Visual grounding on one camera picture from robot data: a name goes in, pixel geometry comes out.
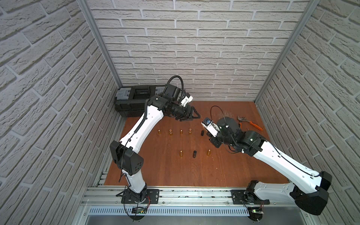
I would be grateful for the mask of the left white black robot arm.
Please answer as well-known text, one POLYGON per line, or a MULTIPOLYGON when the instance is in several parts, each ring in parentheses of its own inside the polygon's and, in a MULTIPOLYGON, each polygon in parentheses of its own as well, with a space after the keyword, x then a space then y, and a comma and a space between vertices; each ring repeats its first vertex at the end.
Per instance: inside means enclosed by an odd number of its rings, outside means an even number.
POLYGON ((128 182, 126 193, 135 202, 143 202, 147 191, 141 172, 144 159, 138 154, 142 144, 164 116, 180 122, 201 118, 189 104, 192 100, 193 97, 184 89, 183 79, 179 75, 171 77, 163 92, 145 100, 144 113, 133 128, 120 141, 110 144, 113 162, 128 182))

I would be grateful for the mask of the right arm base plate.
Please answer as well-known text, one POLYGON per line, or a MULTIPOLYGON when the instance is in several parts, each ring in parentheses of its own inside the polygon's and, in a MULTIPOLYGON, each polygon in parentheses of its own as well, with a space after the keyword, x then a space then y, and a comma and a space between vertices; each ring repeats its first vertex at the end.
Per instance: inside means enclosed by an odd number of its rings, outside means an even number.
POLYGON ((269 205, 269 200, 262 200, 258 198, 253 192, 244 189, 233 189, 230 191, 232 202, 237 204, 256 204, 256 205, 269 205))

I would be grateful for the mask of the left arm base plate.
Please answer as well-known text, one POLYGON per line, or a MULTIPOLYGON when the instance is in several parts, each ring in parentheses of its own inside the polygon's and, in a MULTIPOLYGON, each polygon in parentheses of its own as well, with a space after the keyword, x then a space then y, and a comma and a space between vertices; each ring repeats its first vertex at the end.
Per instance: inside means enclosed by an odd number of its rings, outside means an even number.
POLYGON ((126 189, 123 193, 122 204, 157 204, 159 199, 159 189, 147 189, 141 193, 135 193, 126 189))

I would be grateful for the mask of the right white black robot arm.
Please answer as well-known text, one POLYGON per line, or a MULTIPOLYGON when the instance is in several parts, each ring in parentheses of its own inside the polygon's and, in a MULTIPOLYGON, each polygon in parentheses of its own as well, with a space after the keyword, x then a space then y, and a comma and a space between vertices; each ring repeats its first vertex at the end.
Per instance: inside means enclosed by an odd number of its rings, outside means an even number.
POLYGON ((261 200, 280 200, 295 203, 303 211, 319 216, 328 203, 328 189, 332 175, 326 171, 315 171, 283 153, 256 131, 242 131, 238 122, 229 117, 214 123, 205 118, 202 126, 207 130, 210 142, 219 148, 229 147, 231 153, 243 153, 254 157, 280 174, 288 184, 269 184, 253 181, 249 184, 250 194, 261 200))

